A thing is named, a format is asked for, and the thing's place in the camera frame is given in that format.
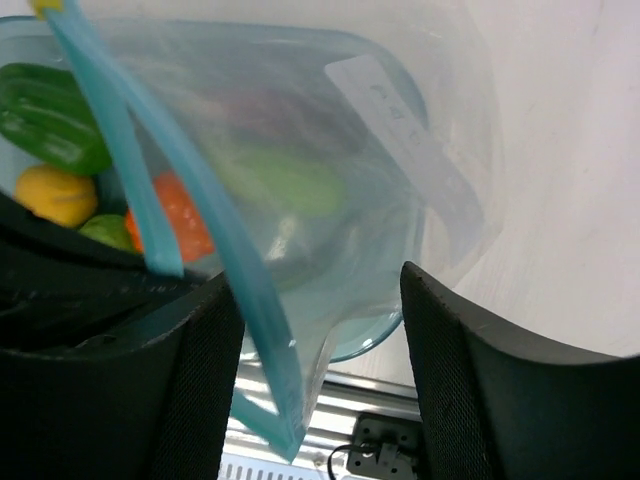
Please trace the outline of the yellow round fruit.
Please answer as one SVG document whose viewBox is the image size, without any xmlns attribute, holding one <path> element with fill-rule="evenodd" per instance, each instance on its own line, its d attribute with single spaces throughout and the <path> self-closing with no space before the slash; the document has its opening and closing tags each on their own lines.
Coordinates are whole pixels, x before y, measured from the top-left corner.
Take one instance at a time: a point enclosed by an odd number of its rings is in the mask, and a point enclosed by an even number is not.
<svg viewBox="0 0 640 480">
<path fill-rule="evenodd" d="M 14 199 L 37 217 L 68 228 L 81 226 L 98 207 L 91 177 L 46 164 L 29 167 L 18 177 Z"/>
</svg>

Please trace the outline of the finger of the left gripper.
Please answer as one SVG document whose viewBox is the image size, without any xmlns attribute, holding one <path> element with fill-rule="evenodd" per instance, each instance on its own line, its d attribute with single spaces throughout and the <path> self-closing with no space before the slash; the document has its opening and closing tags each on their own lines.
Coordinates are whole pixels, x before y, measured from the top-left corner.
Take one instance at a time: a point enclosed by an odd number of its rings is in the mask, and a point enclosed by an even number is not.
<svg viewBox="0 0 640 480">
<path fill-rule="evenodd" d="M 71 345 L 163 306 L 206 278 L 155 274 L 139 257 L 37 218 L 1 197 L 1 345 Z"/>
</svg>

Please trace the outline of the teal plastic tray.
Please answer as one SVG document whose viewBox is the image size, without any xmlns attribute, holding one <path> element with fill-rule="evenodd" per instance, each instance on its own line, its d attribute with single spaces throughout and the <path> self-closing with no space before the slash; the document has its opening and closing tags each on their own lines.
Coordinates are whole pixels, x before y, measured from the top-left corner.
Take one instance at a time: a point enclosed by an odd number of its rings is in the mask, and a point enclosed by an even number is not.
<svg viewBox="0 0 640 480">
<path fill-rule="evenodd" d="M 345 180 L 343 207 L 322 217 L 248 204 L 219 180 L 272 275 L 301 365 L 359 355 L 392 333 L 401 320 L 399 272 L 419 253 L 423 209 L 385 148 L 370 131 L 364 149 L 346 156 L 271 144 L 233 131 L 207 107 L 222 91 L 255 88 L 336 96 L 352 107 L 337 83 L 339 68 L 370 67 L 406 85 L 397 62 L 363 39 L 326 30 L 118 21 L 106 34 L 212 168 L 220 154 L 279 149 L 328 164 Z"/>
</svg>

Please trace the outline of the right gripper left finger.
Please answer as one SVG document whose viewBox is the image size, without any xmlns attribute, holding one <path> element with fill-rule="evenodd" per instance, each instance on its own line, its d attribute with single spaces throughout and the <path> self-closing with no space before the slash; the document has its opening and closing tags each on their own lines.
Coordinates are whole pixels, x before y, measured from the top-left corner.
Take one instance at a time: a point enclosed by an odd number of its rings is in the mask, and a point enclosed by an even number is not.
<svg viewBox="0 0 640 480">
<path fill-rule="evenodd" d="M 217 276 L 131 330 L 1 354 L 5 479 L 213 479 L 244 324 Z"/>
</svg>

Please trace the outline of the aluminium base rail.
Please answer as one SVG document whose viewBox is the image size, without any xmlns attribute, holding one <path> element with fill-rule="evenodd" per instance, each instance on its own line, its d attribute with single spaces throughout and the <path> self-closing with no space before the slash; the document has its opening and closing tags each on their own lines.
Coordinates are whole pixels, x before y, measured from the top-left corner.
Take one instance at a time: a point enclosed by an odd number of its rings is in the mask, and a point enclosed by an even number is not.
<svg viewBox="0 0 640 480">
<path fill-rule="evenodd" d="M 237 420 L 228 422 L 220 479 L 327 479 L 331 452 L 350 442 L 357 417 L 382 414 L 420 419 L 417 393 L 406 357 L 363 357 L 332 366 L 321 388 L 309 431 L 292 462 L 279 458 L 266 442 Z"/>
</svg>

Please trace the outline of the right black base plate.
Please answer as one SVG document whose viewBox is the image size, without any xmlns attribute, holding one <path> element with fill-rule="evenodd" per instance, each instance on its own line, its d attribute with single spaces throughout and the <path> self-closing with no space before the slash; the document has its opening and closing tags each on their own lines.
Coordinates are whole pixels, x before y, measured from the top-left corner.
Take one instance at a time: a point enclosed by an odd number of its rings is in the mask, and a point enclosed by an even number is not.
<svg viewBox="0 0 640 480">
<path fill-rule="evenodd" d="M 354 426 L 346 469 L 371 479 L 422 479 L 425 455 L 421 422 L 363 413 Z"/>
</svg>

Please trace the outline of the clear zip top bag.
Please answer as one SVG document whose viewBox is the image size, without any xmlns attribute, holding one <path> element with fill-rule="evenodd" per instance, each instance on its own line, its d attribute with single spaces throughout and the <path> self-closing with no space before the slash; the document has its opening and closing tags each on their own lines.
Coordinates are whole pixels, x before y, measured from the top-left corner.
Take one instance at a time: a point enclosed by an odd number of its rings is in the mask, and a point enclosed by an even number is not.
<svg viewBox="0 0 640 480">
<path fill-rule="evenodd" d="M 487 56 L 463 1 L 35 1 L 155 272 L 222 269 L 286 460 L 333 356 L 383 341 L 414 262 L 454 285 L 497 219 Z"/>
</svg>

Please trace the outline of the purple eggplant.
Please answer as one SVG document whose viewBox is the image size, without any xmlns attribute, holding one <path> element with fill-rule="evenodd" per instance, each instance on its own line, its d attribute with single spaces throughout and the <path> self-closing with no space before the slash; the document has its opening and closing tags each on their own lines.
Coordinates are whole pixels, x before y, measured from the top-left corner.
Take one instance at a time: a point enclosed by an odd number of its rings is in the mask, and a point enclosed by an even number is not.
<svg viewBox="0 0 640 480">
<path fill-rule="evenodd" d="M 344 100 L 276 89 L 226 90 L 207 112 L 237 133 L 271 144 L 346 156 L 364 149 L 369 129 Z"/>
</svg>

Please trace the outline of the light green custard apple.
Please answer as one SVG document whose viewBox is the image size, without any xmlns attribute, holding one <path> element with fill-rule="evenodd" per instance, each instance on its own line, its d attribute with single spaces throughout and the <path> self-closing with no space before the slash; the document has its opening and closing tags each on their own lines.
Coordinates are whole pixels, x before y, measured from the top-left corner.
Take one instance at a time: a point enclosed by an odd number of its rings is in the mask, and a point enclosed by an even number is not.
<svg viewBox="0 0 640 480">
<path fill-rule="evenodd" d="M 96 215 L 88 220 L 79 232 L 112 248 L 130 253 L 136 252 L 131 235 L 125 226 L 125 217 L 122 215 Z"/>
</svg>

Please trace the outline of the green bell pepper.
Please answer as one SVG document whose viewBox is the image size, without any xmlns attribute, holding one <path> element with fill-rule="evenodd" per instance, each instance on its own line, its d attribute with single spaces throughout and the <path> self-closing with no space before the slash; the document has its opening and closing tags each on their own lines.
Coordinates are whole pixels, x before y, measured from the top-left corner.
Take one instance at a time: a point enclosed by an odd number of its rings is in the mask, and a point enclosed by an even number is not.
<svg viewBox="0 0 640 480">
<path fill-rule="evenodd" d="M 91 108 L 67 70 L 20 62 L 3 66 L 1 135 L 75 175 L 97 175 L 112 165 Z"/>
</svg>

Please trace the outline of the light green bitter gourd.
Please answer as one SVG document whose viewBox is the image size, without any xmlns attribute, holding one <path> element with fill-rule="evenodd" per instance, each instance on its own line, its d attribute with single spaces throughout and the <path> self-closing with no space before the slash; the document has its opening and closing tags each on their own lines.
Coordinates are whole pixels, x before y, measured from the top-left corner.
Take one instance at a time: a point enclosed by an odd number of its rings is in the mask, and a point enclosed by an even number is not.
<svg viewBox="0 0 640 480">
<path fill-rule="evenodd" d="M 279 149 L 220 154 L 212 166 L 231 194 L 265 210 L 322 217 L 347 199 L 346 182 L 330 165 Z"/>
</svg>

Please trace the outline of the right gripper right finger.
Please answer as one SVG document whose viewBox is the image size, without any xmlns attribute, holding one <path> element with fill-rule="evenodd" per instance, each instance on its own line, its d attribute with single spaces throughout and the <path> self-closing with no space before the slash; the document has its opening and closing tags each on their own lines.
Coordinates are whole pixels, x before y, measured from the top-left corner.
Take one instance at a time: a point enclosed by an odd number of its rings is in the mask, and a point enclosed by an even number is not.
<svg viewBox="0 0 640 480">
<path fill-rule="evenodd" d="M 433 479 L 635 479 L 639 361 L 526 330 L 413 263 L 404 326 Z"/>
</svg>

